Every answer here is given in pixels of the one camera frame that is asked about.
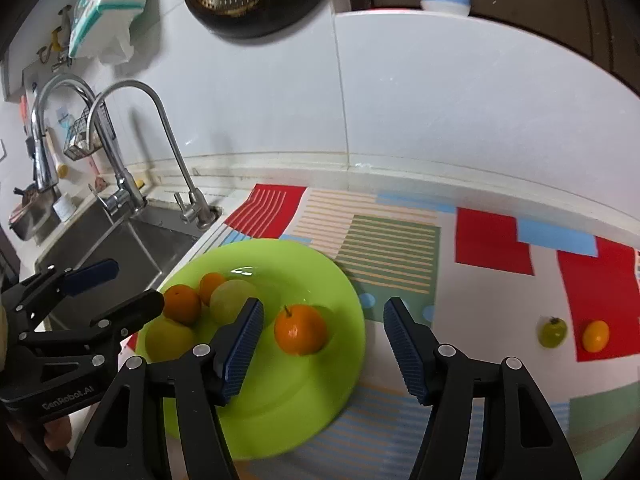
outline robotic arm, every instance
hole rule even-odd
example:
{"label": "robotic arm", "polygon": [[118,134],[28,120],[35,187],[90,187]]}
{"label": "robotic arm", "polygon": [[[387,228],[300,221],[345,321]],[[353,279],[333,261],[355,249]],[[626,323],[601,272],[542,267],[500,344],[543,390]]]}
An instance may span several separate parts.
{"label": "robotic arm", "polygon": [[[8,350],[0,410],[41,428],[100,400],[68,471],[50,478],[170,480],[162,402],[174,397],[190,480],[238,480],[216,406],[240,392],[262,331],[262,304],[249,299],[234,323],[179,359],[148,364],[133,356],[120,371],[120,342],[162,312],[159,292],[143,292],[82,330],[33,331],[65,295],[117,272],[113,260],[76,271],[50,267],[3,295]],[[580,480],[549,405],[519,359],[487,363],[440,344],[399,298],[385,305],[384,326],[409,392],[433,406],[410,480],[459,480],[474,397],[485,399],[477,480]],[[639,475],[640,431],[605,480]]]}

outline wire basket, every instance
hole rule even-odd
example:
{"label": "wire basket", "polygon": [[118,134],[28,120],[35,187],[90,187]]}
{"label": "wire basket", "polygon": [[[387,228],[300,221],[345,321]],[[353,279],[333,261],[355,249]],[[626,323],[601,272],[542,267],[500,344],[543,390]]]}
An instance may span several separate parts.
{"label": "wire basket", "polygon": [[89,117],[89,108],[85,108],[82,111],[82,115],[76,120],[69,128],[66,134],[65,147],[63,152],[71,160],[80,160],[92,153],[97,152],[102,147],[102,141],[98,136],[98,132],[95,129],[95,123],[97,120],[104,127],[106,133],[111,136],[111,139],[116,138],[116,133],[109,117],[109,112],[104,103],[98,108],[98,118],[94,121],[94,130],[91,132],[91,149],[86,143],[86,120]]}

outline frying pan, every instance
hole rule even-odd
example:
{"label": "frying pan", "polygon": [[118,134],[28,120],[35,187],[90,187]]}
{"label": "frying pan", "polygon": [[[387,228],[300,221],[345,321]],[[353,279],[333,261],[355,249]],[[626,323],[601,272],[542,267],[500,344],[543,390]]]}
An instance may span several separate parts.
{"label": "frying pan", "polygon": [[261,0],[240,16],[212,12],[199,0],[184,0],[206,27],[226,38],[259,38],[281,30],[308,14],[321,0]]}

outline green tomato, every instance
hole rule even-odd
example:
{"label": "green tomato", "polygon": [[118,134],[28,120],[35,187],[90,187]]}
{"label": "green tomato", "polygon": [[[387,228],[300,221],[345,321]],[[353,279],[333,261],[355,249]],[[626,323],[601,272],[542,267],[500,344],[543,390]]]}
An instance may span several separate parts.
{"label": "green tomato", "polygon": [[228,280],[211,295],[209,309],[213,321],[220,325],[233,323],[249,298],[257,298],[258,289],[244,280]]}
{"label": "green tomato", "polygon": [[566,323],[559,317],[552,317],[538,333],[538,341],[545,348],[557,348],[566,337]]}

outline fingers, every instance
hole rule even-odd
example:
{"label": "fingers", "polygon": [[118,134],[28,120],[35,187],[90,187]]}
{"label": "fingers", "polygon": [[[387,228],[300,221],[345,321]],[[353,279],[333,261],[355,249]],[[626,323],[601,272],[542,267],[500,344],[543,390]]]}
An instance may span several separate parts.
{"label": "fingers", "polygon": [[44,443],[51,451],[58,451],[71,441],[71,421],[68,416],[47,422],[44,429],[47,431]]}
{"label": "fingers", "polygon": [[17,424],[16,422],[8,422],[7,427],[11,434],[14,436],[16,442],[22,442],[22,434],[24,433],[24,426]]}

